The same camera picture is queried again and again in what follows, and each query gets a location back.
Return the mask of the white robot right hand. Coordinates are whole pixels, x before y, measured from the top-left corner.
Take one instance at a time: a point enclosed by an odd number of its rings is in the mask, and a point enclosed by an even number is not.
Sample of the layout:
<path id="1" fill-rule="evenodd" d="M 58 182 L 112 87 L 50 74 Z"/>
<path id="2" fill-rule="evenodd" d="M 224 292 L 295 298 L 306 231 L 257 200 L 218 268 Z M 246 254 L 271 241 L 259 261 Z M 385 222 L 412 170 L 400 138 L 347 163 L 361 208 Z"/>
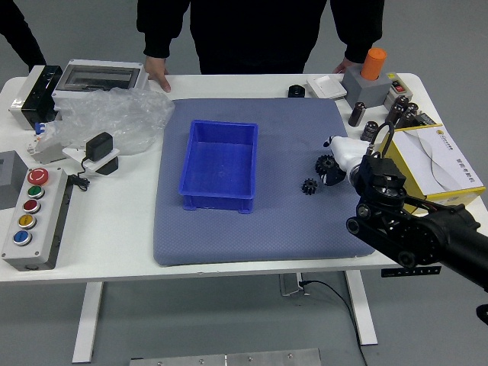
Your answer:
<path id="1" fill-rule="evenodd" d="M 330 136 L 324 146 L 331 149 L 335 162 L 345 172 L 348 182 L 354 186 L 354 175 L 359 170 L 359 165 L 370 147 L 370 143 L 350 137 Z"/>

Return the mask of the person's left hand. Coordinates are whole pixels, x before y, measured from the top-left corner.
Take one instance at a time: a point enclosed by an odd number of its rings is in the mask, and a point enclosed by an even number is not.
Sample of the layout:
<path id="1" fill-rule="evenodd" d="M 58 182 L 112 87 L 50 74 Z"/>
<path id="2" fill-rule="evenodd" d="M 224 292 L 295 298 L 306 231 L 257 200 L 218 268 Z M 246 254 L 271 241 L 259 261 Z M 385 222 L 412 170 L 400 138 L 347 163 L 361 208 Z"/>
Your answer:
<path id="1" fill-rule="evenodd" d="M 346 57 L 340 62 L 340 64 L 337 65 L 337 67 L 334 68 L 332 71 L 334 74 L 342 74 L 345 73 L 345 71 L 352 66 L 356 66 L 357 63 L 352 62 L 351 60 L 347 59 Z"/>

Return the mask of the person's right hand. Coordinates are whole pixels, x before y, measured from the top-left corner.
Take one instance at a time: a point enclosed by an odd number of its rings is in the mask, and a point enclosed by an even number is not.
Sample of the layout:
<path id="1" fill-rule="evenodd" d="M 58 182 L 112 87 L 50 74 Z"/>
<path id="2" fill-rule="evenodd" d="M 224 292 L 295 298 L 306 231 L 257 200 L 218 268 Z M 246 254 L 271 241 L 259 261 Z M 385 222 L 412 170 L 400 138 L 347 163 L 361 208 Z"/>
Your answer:
<path id="1" fill-rule="evenodd" d="M 149 79 L 156 81 L 164 92 L 169 93 L 171 91 L 171 86 L 167 79 L 166 58 L 147 56 L 145 70 L 149 75 Z"/>

